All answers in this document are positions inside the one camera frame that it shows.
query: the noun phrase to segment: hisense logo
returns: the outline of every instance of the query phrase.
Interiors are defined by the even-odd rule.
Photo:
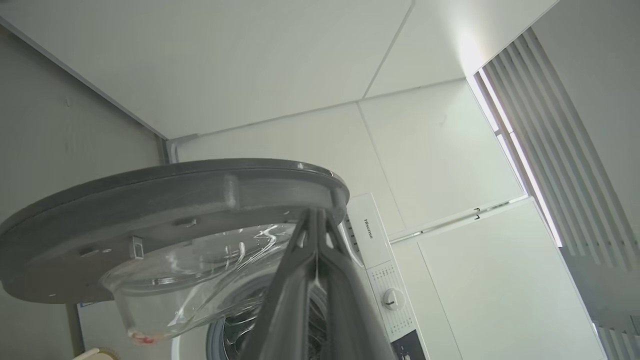
[[[369,238],[373,239],[373,235],[371,234],[371,228],[369,228],[369,221],[364,219],[364,224],[367,226],[367,232],[369,233]]]

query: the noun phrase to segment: ceiling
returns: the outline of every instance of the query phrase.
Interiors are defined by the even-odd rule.
[[[4,0],[0,22],[165,138],[462,78],[554,0]]]

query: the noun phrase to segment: black display screen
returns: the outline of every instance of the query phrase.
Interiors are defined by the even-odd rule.
[[[415,330],[395,340],[391,346],[398,360],[427,360]]]

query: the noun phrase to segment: front-loading washing machine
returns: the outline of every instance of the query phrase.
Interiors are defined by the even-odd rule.
[[[295,161],[137,170],[10,217],[0,226],[0,278],[19,299],[79,304],[86,347],[107,347],[122,359],[236,359],[301,214],[323,209],[338,223],[348,199],[334,173]],[[398,358],[425,358],[372,197],[352,199],[349,213],[342,237],[360,262],[377,309],[371,316]],[[309,298],[308,355],[315,359],[331,313],[322,287]]]

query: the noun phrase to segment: transparent glass bowl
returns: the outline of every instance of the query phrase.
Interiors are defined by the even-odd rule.
[[[247,227],[188,240],[132,259],[101,283],[139,344],[259,306],[295,224]]]

